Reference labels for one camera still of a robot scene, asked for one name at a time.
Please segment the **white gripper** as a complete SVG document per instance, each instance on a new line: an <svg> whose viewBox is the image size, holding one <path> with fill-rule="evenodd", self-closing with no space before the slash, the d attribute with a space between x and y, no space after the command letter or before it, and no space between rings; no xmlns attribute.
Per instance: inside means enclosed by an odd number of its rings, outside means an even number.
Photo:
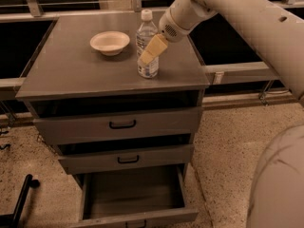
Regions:
<svg viewBox="0 0 304 228"><path fill-rule="evenodd" d="M150 64L168 48L169 42L179 42L198 24L214 17L217 13L195 0L175 0L159 22L159 32L148 43L138 62Z"/></svg>

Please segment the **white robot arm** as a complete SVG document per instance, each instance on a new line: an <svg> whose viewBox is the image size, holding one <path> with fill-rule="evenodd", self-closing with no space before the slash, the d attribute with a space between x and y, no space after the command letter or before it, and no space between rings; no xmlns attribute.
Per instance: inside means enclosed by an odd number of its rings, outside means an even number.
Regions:
<svg viewBox="0 0 304 228"><path fill-rule="evenodd" d="M268 0L175 0L138 64L148 65L217 13L303 104L304 21ZM246 228L304 228L304 123L279 133L260 155Z"/></svg>

